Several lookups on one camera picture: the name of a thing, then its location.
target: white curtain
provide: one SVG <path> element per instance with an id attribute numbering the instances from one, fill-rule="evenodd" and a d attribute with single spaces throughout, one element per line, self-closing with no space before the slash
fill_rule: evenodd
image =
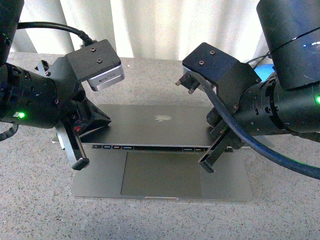
<path id="1" fill-rule="evenodd" d="M 259 0 L 24 0 L 21 22 L 48 21 L 108 39 L 119 57 L 182 60 L 207 42 L 244 62 L 264 55 Z M 66 54 L 79 49 L 74 34 L 17 30 L 12 50 Z"/>

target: apple logo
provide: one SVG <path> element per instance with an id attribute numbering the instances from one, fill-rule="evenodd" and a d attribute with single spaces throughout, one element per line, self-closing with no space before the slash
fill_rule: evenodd
<path id="1" fill-rule="evenodd" d="M 162 122 L 163 120 L 170 120 L 172 119 L 172 117 L 168 116 L 168 115 L 157 115 L 154 116 L 155 120 L 158 120 L 159 122 Z"/>

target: black cable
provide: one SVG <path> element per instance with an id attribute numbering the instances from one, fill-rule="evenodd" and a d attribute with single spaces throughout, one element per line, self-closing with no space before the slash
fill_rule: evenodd
<path id="1" fill-rule="evenodd" d="M 266 57 L 267 57 L 267 55 L 263 56 L 263 58 L 261 58 L 261 60 L 258 61 L 257 64 L 254 65 L 254 67 L 252 67 L 252 68 L 253 68 L 253 69 L 256 69 L 256 67 L 258 67 L 258 65 L 259 65 L 260 63 L 262 63 L 262 61 L 265 60 Z"/>
<path id="2" fill-rule="evenodd" d="M 17 29 L 33 29 L 33 28 L 45 28 L 45 29 L 58 29 L 67 31 L 69 33 L 76 34 L 82 39 L 84 46 L 94 44 L 94 41 L 84 32 L 72 26 L 48 22 L 48 21 L 32 21 L 32 22 L 19 22 Z"/>
<path id="3" fill-rule="evenodd" d="M 226 109 L 225 105 L 221 102 L 219 97 L 210 87 L 209 83 L 198 73 L 189 72 L 189 74 L 197 79 L 201 86 L 203 87 L 205 93 L 209 97 L 210 101 L 214 105 L 214 108 L 221 115 L 225 123 L 232 129 L 232 131 L 242 140 L 244 140 L 253 150 L 264 156 L 265 158 L 271 160 L 272 162 L 279 164 L 282 167 L 290 169 L 299 174 L 306 175 L 308 177 L 320 180 L 320 168 L 307 165 L 305 163 L 295 161 L 289 157 L 286 157 L 267 146 L 263 145 L 251 135 L 247 134 L 239 123 L 231 116 L 231 114 Z"/>
<path id="4" fill-rule="evenodd" d="M 270 53 L 269 53 L 269 52 L 267 52 L 265 55 L 257 56 L 257 57 L 255 57 L 255 58 L 247 61 L 246 64 L 249 64 L 249 63 L 251 63 L 251 62 L 253 62 L 253 61 L 255 61 L 255 60 L 261 59 L 261 58 L 265 59 L 265 58 L 268 57 L 268 56 L 270 56 Z"/>
<path id="5" fill-rule="evenodd" d="M 8 138 L 11 138 L 13 135 L 15 135 L 16 132 L 18 131 L 18 128 L 19 128 L 18 124 L 13 124 L 12 127 L 10 127 L 7 131 L 0 133 L 0 142 Z"/>

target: laptop trackpad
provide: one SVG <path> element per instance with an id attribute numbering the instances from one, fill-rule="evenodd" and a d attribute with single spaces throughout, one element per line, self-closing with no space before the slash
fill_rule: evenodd
<path id="1" fill-rule="evenodd" d="M 197 153 L 128 152 L 121 195 L 201 198 Z"/>

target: cable connector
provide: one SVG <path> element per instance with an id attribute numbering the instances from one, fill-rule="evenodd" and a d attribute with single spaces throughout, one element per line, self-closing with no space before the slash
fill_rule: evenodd
<path id="1" fill-rule="evenodd" d="M 179 79 L 179 81 L 175 83 L 175 85 L 177 86 L 182 85 L 189 90 L 188 91 L 189 94 L 193 94 L 194 91 L 199 87 L 200 83 L 198 82 L 197 79 L 192 77 L 190 75 L 190 71 L 188 71 Z"/>

